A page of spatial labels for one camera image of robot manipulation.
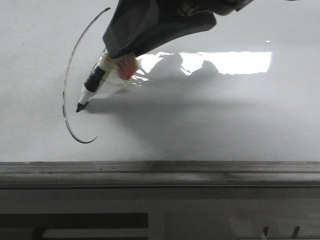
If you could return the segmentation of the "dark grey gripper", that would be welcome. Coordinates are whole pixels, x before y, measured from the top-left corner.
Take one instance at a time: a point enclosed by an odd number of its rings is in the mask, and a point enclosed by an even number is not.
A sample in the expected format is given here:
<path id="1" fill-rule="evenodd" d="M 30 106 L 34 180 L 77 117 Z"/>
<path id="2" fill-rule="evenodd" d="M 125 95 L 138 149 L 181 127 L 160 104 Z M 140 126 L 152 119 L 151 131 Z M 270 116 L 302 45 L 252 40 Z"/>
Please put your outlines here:
<path id="1" fill-rule="evenodd" d="M 253 0 L 120 0 L 103 35 L 112 59 L 139 57 L 183 36 L 209 31 L 214 14 L 239 12 Z"/>

